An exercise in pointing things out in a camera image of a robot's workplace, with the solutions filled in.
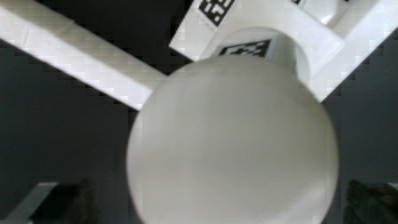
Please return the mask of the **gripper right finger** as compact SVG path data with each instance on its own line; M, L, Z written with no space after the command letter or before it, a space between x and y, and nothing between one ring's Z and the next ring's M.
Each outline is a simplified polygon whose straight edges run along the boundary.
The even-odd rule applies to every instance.
M398 224L398 190L389 184L350 181L343 224Z

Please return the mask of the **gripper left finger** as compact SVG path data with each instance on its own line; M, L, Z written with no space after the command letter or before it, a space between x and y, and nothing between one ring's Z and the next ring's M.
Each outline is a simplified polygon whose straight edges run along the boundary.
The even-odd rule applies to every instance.
M89 181L39 182L2 224L96 224Z

